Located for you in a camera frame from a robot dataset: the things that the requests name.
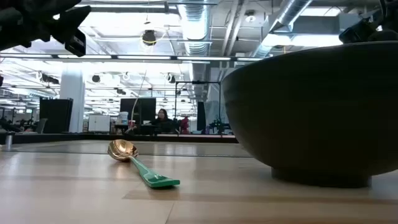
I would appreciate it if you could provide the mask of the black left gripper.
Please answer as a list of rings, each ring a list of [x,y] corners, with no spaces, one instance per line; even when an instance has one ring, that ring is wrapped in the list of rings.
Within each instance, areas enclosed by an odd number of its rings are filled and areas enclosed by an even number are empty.
[[[35,40],[51,38],[65,42],[65,49],[86,55],[86,35],[78,29],[91,6],[78,7],[80,0],[0,0],[0,51]]]

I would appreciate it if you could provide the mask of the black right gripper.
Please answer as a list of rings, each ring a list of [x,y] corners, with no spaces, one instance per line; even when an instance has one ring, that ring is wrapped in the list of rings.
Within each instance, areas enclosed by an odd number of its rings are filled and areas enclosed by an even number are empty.
[[[345,29],[338,37],[343,44],[398,41],[398,0],[379,0],[380,9]]]

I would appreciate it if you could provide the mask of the gold spoon with green handle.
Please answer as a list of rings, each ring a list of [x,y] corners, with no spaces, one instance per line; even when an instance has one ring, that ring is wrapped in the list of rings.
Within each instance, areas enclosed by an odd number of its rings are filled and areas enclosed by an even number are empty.
[[[108,145],[108,154],[119,162],[132,162],[146,186],[152,189],[175,187],[180,184],[180,180],[161,175],[144,165],[137,158],[139,150],[132,142],[123,139],[113,140]]]

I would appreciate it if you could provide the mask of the long led light bar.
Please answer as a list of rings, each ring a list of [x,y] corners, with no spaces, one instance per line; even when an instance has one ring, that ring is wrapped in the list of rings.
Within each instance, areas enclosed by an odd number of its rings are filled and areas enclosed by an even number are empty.
[[[31,58],[31,59],[78,59],[78,60],[173,60],[173,61],[232,61],[257,62],[264,58],[255,57],[205,57],[205,56],[164,56],[164,55],[84,55],[78,57],[69,54],[0,54],[0,58]]]

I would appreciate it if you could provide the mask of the black round ceiling fixture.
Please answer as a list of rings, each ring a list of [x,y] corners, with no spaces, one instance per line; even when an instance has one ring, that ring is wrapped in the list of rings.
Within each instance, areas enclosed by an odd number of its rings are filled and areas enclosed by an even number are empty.
[[[155,36],[155,30],[145,30],[142,37],[142,43],[147,46],[153,46],[156,44],[157,39]]]

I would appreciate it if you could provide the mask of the black partition panel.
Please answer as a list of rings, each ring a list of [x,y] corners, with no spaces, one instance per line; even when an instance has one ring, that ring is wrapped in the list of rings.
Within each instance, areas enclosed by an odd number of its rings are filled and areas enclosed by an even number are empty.
[[[73,99],[40,99],[40,119],[47,118],[45,134],[67,133],[70,128]]]

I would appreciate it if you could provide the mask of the black round bowl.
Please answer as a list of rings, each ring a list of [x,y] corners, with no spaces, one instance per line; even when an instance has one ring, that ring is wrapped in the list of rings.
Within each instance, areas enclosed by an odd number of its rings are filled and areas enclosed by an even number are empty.
[[[221,87],[236,139],[275,179],[360,188],[398,170],[398,40],[266,58]]]

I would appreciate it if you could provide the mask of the white cabinet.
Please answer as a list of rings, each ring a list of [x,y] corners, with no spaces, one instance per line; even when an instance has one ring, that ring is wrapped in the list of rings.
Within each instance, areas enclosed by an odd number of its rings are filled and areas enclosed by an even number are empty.
[[[93,133],[109,133],[111,119],[109,115],[89,115],[88,131]]]

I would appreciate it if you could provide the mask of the grey office chair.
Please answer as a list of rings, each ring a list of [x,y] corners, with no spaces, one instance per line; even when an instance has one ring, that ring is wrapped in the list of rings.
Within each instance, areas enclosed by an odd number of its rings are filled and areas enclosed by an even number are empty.
[[[39,122],[37,123],[35,132],[38,134],[42,134],[44,131],[46,122],[47,122],[47,118],[40,119]]]

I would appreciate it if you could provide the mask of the person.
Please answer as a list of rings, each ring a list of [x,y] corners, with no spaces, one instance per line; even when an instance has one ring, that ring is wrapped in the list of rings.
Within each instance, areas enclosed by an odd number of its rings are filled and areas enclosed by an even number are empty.
[[[168,117],[165,109],[160,109],[156,119],[151,121],[150,124],[154,126],[156,134],[175,134],[177,132],[175,121]]]

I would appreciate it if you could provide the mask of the narrow black hanging panel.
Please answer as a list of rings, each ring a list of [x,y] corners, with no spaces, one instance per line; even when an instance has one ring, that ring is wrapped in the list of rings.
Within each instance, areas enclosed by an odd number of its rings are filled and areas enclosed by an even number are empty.
[[[197,131],[203,132],[206,128],[205,104],[202,101],[197,103]]]

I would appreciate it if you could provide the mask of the silver ventilation duct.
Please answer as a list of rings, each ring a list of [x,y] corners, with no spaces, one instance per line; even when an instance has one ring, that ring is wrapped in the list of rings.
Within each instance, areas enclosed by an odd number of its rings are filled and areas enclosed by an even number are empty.
[[[277,36],[271,33],[283,27],[292,31],[294,22],[312,1],[313,0],[283,0],[280,9],[266,17],[261,29],[263,39],[251,54],[251,57],[265,58],[272,48],[277,45],[273,43]]]
[[[182,19],[183,38],[186,54],[189,57],[205,57],[210,51],[210,6],[201,0],[186,0],[186,4],[178,5]],[[204,62],[192,62],[192,81],[204,82],[209,70]],[[208,92],[208,84],[194,85],[195,94]]]

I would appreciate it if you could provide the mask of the silver metal post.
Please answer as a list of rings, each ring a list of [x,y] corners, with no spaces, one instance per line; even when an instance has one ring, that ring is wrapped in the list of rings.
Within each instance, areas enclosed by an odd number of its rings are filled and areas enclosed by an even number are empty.
[[[6,133],[6,140],[5,140],[6,151],[11,151],[12,150],[12,142],[13,142],[14,135],[15,135],[14,132],[7,132]]]

